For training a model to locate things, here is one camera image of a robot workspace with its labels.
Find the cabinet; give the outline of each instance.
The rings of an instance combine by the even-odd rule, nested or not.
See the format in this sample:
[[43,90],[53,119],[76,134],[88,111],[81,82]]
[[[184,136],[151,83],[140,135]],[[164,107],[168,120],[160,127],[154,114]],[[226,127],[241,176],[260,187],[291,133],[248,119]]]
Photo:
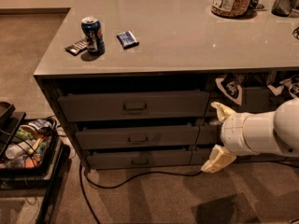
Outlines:
[[[267,1],[255,16],[226,20],[209,12],[211,0],[77,0],[35,78],[85,168],[202,164],[221,141],[212,102],[258,113],[291,99],[248,78],[237,105],[215,82],[229,73],[287,78],[299,71],[296,24],[273,16],[275,0]],[[100,57],[64,51],[82,37],[86,14],[103,24]],[[140,45],[123,50],[120,30],[133,31]]]

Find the soda can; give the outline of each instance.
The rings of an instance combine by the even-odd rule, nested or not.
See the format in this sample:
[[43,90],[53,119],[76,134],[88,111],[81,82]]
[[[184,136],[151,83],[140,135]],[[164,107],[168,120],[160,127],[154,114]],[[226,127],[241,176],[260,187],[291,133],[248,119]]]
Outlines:
[[94,17],[82,19],[82,30],[86,37],[87,51],[91,55],[102,55],[105,52],[101,23]]

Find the floor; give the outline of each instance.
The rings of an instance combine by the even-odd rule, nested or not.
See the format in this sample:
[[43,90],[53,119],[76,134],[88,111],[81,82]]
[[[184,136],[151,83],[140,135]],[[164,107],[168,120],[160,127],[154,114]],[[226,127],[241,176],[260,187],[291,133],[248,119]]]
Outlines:
[[[32,74],[63,20],[64,14],[0,16],[0,100],[25,111],[29,119],[52,115]],[[73,149],[70,158],[51,223],[96,223],[83,198]],[[92,170],[88,177],[115,186],[149,171],[191,175],[199,170],[196,165]],[[91,186],[84,176],[82,181],[101,223],[287,224],[299,218],[299,169],[273,162],[232,164],[197,176],[142,175],[115,189]],[[16,196],[16,191],[0,191],[0,223],[35,223],[41,195],[25,191]]]

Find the countertop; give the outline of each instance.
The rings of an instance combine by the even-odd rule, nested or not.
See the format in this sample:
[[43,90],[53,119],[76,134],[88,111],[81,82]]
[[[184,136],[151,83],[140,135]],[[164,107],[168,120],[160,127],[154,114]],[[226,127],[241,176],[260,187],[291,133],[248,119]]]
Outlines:
[[[159,72],[215,72],[299,68],[295,18],[264,10],[239,19],[210,12],[212,0],[77,0],[35,71],[35,76]],[[102,24],[106,52],[74,57],[64,48],[84,37],[81,20]],[[116,34],[132,31],[138,47],[123,50]]]

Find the robotic hand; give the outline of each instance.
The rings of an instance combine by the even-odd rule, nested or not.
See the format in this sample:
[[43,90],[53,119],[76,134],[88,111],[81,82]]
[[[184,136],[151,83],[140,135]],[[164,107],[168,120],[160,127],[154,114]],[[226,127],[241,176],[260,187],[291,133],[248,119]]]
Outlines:
[[271,153],[299,157],[299,99],[282,104],[276,111],[235,113],[220,103],[212,103],[223,122],[221,141],[201,170],[215,173],[232,163],[236,156]]

